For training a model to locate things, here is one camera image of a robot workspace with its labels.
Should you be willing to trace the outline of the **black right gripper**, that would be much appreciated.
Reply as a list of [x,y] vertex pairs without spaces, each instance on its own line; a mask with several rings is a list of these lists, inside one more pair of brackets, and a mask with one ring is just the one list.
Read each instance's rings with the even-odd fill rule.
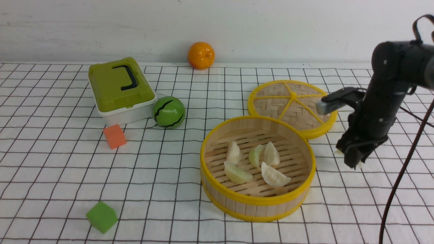
[[386,142],[397,111],[409,90],[409,83],[372,79],[364,98],[349,120],[349,128],[336,148],[344,153],[344,163],[355,169],[378,146]]

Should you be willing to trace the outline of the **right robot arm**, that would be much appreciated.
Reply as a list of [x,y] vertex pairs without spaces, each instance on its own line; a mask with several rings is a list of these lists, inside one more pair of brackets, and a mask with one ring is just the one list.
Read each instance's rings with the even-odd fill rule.
[[373,75],[365,92],[346,87],[329,98],[354,109],[348,117],[349,127],[336,145],[350,168],[365,162],[388,140],[410,88],[433,88],[433,46],[419,41],[381,43],[373,51],[371,65]]

